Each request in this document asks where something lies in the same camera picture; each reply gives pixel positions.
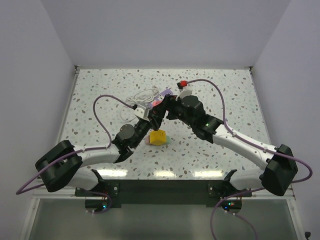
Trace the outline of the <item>pink plug adapter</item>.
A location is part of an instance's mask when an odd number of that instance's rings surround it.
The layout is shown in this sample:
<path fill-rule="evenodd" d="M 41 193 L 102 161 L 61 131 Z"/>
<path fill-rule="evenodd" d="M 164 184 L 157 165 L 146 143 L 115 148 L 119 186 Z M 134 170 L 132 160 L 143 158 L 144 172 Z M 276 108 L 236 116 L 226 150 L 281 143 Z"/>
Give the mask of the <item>pink plug adapter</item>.
<path fill-rule="evenodd" d="M 161 100 L 156 100 L 152 103 L 152 106 L 155 107 L 157 105 L 159 105 L 162 101 Z"/>

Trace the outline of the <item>yellow cube socket adapter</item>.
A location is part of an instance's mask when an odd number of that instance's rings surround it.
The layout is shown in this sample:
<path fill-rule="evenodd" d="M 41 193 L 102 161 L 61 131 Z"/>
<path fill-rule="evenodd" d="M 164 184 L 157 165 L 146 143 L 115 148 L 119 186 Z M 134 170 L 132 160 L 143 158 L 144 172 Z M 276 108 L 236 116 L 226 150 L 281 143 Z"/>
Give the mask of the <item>yellow cube socket adapter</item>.
<path fill-rule="evenodd" d="M 149 134 L 149 144 L 153 146 L 161 146 L 167 142 L 167 135 L 164 130 L 153 130 Z"/>

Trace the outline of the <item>brown plug adapter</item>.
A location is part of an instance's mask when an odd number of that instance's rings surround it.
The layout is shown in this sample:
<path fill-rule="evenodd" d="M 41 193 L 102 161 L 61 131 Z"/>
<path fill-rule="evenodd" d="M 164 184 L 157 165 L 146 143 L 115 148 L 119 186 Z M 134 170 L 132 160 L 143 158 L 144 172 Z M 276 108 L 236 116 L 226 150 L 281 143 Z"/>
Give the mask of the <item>brown plug adapter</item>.
<path fill-rule="evenodd" d="M 149 136 L 147 136 L 146 138 L 145 138 L 145 144 L 146 145 L 150 145 L 151 143 L 150 143 L 150 137 Z"/>

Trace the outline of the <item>green plug adapter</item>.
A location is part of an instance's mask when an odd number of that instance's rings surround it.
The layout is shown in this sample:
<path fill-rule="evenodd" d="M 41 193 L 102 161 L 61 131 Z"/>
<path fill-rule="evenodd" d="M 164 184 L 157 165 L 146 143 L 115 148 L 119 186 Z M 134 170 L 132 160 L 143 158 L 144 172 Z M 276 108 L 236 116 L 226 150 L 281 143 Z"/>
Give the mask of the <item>green plug adapter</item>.
<path fill-rule="evenodd" d="M 170 144 L 171 143 L 171 138 L 169 136 L 166 136 L 166 143 Z"/>

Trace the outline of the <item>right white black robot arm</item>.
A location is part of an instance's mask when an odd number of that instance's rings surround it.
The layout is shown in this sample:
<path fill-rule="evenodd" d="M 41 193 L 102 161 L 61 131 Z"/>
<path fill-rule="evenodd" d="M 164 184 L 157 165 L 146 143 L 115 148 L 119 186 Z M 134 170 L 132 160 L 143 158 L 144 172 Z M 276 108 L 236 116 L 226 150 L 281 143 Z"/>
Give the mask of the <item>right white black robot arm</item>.
<path fill-rule="evenodd" d="M 290 147 L 265 144 L 227 128 L 222 120 L 206 113 L 196 96 L 180 99 L 167 95 L 152 108 L 152 113 L 155 118 L 182 121 L 197 138 L 232 150 L 259 168 L 243 173 L 234 170 L 222 185 L 227 196 L 233 197 L 246 188 L 264 188 L 276 196 L 283 196 L 298 172 Z"/>

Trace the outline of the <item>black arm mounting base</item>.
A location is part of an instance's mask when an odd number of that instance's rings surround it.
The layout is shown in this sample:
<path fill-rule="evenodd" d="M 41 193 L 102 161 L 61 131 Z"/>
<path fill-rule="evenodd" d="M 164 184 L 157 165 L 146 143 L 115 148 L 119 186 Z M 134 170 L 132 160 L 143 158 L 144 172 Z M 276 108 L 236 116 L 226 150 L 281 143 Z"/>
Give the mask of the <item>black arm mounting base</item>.
<path fill-rule="evenodd" d="M 133 180 L 108 179 L 93 192 L 111 197 L 111 206 L 205 205 L 213 207 L 221 198 L 238 193 L 227 180 Z"/>

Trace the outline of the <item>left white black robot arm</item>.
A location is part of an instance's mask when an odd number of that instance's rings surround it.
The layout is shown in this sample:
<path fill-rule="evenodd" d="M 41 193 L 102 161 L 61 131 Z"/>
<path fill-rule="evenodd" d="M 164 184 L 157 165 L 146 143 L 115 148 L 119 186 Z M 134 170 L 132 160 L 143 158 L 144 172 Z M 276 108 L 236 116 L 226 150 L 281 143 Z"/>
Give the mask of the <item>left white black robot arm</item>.
<path fill-rule="evenodd" d="M 94 170 L 88 172 L 86 167 L 127 160 L 149 130 L 160 128 L 166 111 L 153 107 L 144 114 L 138 107 L 134 113 L 138 122 L 135 125 L 123 125 L 114 139 L 106 145 L 79 146 L 63 140 L 41 157 L 35 163 L 35 168 L 47 191 L 52 193 L 72 186 L 86 189 L 92 196 L 99 196 L 104 190 L 102 178 Z"/>

